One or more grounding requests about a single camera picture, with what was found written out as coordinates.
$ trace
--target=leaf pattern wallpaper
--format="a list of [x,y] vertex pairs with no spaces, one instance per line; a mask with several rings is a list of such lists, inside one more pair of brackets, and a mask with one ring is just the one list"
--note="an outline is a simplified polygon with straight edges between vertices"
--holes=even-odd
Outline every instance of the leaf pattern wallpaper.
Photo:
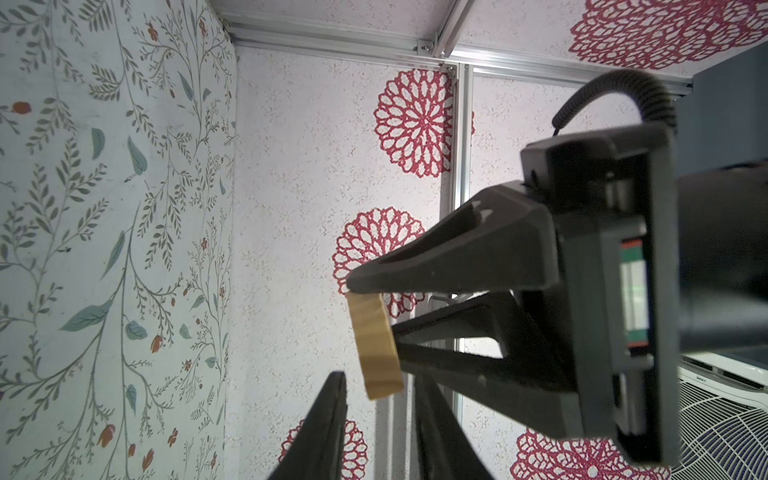
[[204,0],[4,0],[0,41],[0,478],[222,478],[230,39]]

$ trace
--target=red medallion print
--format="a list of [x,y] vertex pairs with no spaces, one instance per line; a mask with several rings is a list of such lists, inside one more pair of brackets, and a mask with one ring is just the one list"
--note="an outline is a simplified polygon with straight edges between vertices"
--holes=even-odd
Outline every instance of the red medallion print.
[[379,95],[376,133],[407,174],[439,177],[451,169],[453,93],[447,74],[401,71]]
[[[422,223],[408,212],[392,207],[357,214],[357,218],[344,226],[344,233],[336,239],[333,255],[333,277],[339,284],[339,293],[346,294],[346,278],[352,269],[401,247],[424,233]],[[395,319],[403,312],[413,310],[425,299],[423,293],[387,293],[384,302],[389,315]]]
[[526,429],[518,438],[518,459],[509,469],[516,480],[666,480],[668,468],[628,465],[614,444],[602,440],[559,442]]
[[764,0],[587,0],[569,48],[581,60],[664,68],[768,35]]
[[[285,458],[288,449],[290,449],[293,440],[296,439],[296,435],[299,434],[301,426],[304,424],[302,420],[299,422],[299,426],[291,429],[288,432],[288,438],[283,442],[283,451],[280,453],[278,462],[282,462]],[[368,463],[368,445],[366,440],[362,437],[362,432],[357,428],[357,424],[351,420],[347,420],[344,424],[344,446],[343,446],[343,463],[341,465],[342,478],[351,478],[352,480],[360,480],[366,476],[366,463]]]

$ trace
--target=ceiling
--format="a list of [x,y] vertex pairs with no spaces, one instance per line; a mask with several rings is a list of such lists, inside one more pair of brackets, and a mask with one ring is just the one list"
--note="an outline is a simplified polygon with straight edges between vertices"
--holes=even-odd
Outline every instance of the ceiling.
[[[452,0],[214,0],[245,15],[431,38]],[[476,0],[459,39],[690,76],[768,40],[768,0]]]

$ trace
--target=dark blue wall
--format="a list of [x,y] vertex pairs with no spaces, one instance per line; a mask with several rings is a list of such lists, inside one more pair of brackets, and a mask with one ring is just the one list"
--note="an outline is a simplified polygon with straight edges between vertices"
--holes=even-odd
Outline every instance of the dark blue wall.
[[768,159],[768,42],[694,75],[675,105],[679,175]]

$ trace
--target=tan rectangular object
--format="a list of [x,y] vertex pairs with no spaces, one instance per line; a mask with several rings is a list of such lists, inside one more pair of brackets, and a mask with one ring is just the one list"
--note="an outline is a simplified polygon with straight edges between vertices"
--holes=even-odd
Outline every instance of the tan rectangular object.
[[376,400],[401,392],[400,360],[382,296],[347,293],[346,302],[368,398]]

